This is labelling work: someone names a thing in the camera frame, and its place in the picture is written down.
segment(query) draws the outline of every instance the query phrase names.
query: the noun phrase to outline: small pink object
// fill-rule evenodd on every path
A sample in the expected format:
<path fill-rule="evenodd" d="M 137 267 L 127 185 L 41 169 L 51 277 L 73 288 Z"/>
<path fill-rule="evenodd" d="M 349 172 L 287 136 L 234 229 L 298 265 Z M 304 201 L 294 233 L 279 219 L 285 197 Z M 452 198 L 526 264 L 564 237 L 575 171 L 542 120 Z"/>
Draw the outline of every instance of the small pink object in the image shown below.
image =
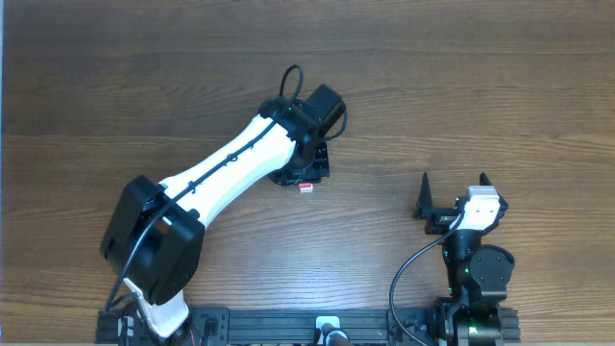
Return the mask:
<path fill-rule="evenodd" d="M 314 190 L 314 185 L 312 183 L 301 183 L 299 184 L 299 190 L 303 192 L 312 192 Z"/>

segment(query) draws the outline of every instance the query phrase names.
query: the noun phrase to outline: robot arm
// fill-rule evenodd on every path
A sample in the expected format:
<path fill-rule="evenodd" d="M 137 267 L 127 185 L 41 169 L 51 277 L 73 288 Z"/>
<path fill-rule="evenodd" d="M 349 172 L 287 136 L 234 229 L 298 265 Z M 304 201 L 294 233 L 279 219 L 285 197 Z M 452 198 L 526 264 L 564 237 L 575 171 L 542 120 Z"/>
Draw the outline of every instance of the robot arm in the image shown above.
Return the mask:
<path fill-rule="evenodd" d="M 283 98 L 282 86 L 238 137 L 204 161 L 158 184 L 140 176 L 124 188 L 101 254 L 158 337 L 181 332 L 189 315 L 183 288 L 197 269 L 205 228 L 222 209 L 265 175 L 279 185 L 329 177 L 325 133 L 342 114 L 346 121 L 346 106 L 325 85 L 305 102 L 296 99 L 300 74 L 293 98 Z"/>

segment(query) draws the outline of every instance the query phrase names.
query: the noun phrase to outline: table surface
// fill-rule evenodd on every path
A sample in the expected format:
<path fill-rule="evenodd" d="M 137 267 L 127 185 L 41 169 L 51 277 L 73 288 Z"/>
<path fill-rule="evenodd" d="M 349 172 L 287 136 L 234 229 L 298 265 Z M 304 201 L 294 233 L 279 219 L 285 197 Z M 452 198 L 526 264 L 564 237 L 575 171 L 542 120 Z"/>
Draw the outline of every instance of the table surface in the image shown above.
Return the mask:
<path fill-rule="evenodd" d="M 213 153 L 295 62 L 302 97 L 327 83 L 349 108 L 332 176 L 312 194 L 263 179 L 228 206 L 190 304 L 385 309 L 433 240 L 410 217 L 422 173 L 448 207 L 484 171 L 510 204 L 483 241 L 517 259 L 504 306 L 524 340 L 613 340 L 613 18 L 601 0 L 9 1 L 4 341 L 93 341 L 122 187 Z M 446 294 L 432 251 L 397 303 Z"/>

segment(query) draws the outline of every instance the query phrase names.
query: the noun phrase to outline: wooden tabletop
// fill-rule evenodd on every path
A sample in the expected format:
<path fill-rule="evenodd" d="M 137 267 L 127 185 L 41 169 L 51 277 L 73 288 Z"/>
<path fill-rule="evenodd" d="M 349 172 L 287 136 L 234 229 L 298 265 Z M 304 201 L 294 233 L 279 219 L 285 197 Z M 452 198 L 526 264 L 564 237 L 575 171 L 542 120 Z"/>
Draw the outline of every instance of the wooden tabletop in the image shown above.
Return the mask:
<path fill-rule="evenodd" d="M 615 339 L 615 5 L 609 1 L 9 0 L 3 341 L 91 342 L 115 275 L 98 247 L 122 187 L 235 137 L 284 70 L 350 121 L 312 194 L 263 179 L 207 229 L 190 304 L 386 309 L 486 172 L 510 204 L 483 239 L 517 259 L 525 341 Z M 293 85 L 296 78 L 291 78 Z M 397 304 L 447 294 L 439 251 Z"/>

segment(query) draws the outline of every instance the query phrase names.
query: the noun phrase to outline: wood grain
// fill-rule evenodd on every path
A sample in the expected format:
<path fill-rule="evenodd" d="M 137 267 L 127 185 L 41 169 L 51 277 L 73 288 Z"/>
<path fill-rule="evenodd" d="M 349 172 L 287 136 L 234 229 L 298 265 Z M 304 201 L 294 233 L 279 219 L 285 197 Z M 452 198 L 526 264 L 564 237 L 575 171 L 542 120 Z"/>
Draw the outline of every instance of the wood grain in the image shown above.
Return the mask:
<path fill-rule="evenodd" d="M 423 171 L 449 206 L 485 171 L 511 209 L 525 341 L 615 339 L 615 5 L 604 0 L 19 0 L 6 8 L 3 341 L 91 342 L 114 275 L 119 192 L 236 136 L 302 64 L 350 110 L 310 195 L 260 181 L 207 231 L 192 304 L 386 308 L 431 240 Z M 446 293 L 427 253 L 400 306 Z"/>

